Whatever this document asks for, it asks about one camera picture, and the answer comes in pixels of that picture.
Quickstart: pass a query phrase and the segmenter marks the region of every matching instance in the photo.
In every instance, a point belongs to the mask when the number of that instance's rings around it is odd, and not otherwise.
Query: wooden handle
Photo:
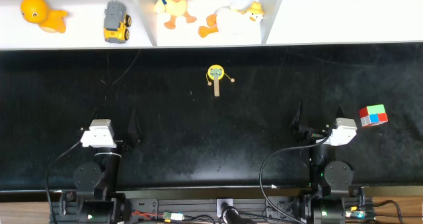
[[[214,96],[220,96],[219,92],[219,78],[214,78]]]

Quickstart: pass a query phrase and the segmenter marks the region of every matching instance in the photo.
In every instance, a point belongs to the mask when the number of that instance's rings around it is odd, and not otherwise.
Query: toy
[[[212,65],[207,70],[207,74],[206,74],[207,84],[209,86],[212,85],[212,82],[209,81],[209,78],[212,81],[214,81],[214,96],[220,96],[219,80],[221,80],[223,76],[225,75],[231,80],[232,83],[235,82],[234,78],[230,78],[230,76],[225,74],[225,70],[220,65]]]
[[[66,31],[63,18],[67,16],[67,12],[49,8],[45,0],[23,0],[20,11],[27,22],[38,24],[45,32]]]
[[[128,27],[132,24],[123,3],[110,1],[104,10],[104,39],[110,43],[125,43],[130,38]]]
[[[264,12],[259,2],[253,2],[246,11],[229,9],[217,10],[216,14],[207,17],[207,26],[201,26],[198,34],[205,38],[211,33],[220,32],[226,35],[250,32],[260,25]]]
[[[165,23],[165,26],[168,29],[175,29],[176,18],[179,16],[184,16],[186,18],[186,23],[193,23],[197,20],[196,17],[188,13],[187,8],[187,0],[159,0],[154,6],[154,11],[156,13],[168,13],[171,19],[169,22]]]
[[[366,106],[360,109],[360,120],[363,127],[376,126],[388,122],[384,105]]]

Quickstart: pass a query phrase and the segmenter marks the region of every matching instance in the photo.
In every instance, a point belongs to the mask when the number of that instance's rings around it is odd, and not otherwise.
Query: toy construction vehicle
[[[130,38],[128,27],[132,24],[131,17],[126,13],[123,3],[111,1],[104,10],[104,39],[110,43],[125,43]]]

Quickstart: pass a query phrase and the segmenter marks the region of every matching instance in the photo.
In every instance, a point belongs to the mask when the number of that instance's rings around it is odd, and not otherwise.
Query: red cube face
[[[367,111],[367,107],[360,109],[360,118],[364,118],[365,116],[368,116],[369,112]]]
[[[378,114],[379,122],[388,122],[388,116],[386,113]]]

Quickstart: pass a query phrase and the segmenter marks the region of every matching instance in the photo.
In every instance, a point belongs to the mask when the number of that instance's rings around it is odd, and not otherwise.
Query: rubik's cube
[[[363,127],[376,126],[388,122],[388,116],[383,104],[379,104],[360,109],[360,120]]]

